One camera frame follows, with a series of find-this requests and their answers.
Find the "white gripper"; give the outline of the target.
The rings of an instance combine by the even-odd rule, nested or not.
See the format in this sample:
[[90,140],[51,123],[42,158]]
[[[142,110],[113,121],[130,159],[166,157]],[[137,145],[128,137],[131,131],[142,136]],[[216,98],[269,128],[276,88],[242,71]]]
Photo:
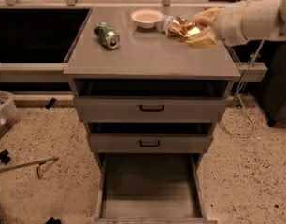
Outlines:
[[226,46],[244,45],[247,39],[243,35],[242,17],[245,2],[230,4],[224,8],[213,7],[193,16],[194,23],[212,26],[213,30],[205,29],[191,36],[186,44],[192,48],[206,49],[216,47],[218,39]]

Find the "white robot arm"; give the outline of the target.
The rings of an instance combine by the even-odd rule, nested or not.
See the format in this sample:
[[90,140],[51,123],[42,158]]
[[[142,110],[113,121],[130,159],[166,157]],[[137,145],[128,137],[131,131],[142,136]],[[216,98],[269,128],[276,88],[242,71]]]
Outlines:
[[186,41],[194,48],[209,48],[219,41],[226,46],[286,41],[286,0],[245,0],[214,7],[194,15],[192,22],[206,26]]

